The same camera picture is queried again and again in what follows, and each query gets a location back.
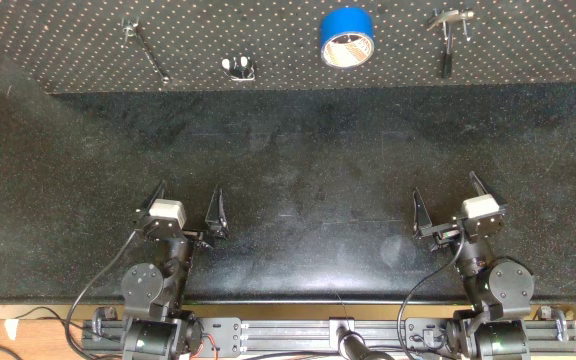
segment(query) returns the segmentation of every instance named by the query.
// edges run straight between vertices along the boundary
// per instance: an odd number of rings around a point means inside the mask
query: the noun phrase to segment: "blue tape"
[[[371,49],[372,51],[368,55],[372,55],[374,52],[374,33],[372,28],[372,19],[370,15],[360,9],[360,8],[342,8],[339,10],[335,10],[328,14],[322,24],[321,24],[321,52],[322,58],[324,55],[324,49],[329,41],[335,40],[335,38],[344,35],[344,34],[355,34],[360,35],[369,39],[371,42]],[[336,67],[343,67],[337,66],[334,64],[328,63],[328,65],[336,66]]]

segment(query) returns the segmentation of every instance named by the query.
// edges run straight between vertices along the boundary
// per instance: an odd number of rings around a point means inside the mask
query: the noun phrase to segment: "pegboard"
[[[375,31],[375,54],[350,70],[327,67],[319,47],[323,17],[344,6],[368,11]],[[471,42],[455,30],[451,79],[443,35],[426,29],[433,8],[475,11]],[[171,84],[121,46],[120,22],[135,17]],[[0,49],[49,93],[576,82],[576,1],[0,0]],[[221,70],[242,54],[253,83]]]

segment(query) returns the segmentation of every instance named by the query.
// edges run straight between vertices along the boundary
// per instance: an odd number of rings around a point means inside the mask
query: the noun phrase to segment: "black table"
[[[509,201],[498,255],[534,299],[576,303],[576,84],[0,95],[0,303],[68,303],[116,253],[160,179],[201,226],[213,188],[232,237],[194,259],[199,303],[396,302],[449,260],[412,240],[412,188],[436,223],[474,170]],[[135,242],[87,301],[154,244]],[[417,301],[463,302],[448,271]]]

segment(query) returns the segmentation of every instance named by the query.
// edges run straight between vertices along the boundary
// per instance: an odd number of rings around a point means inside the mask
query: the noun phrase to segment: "roll of tape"
[[[321,58],[336,68],[368,61],[375,51],[372,19],[359,8],[335,10],[321,24]]]

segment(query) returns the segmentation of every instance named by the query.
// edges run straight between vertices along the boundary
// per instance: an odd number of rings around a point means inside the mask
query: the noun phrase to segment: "white tag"
[[[6,319],[4,327],[10,340],[17,339],[17,326],[19,326],[19,319]]]

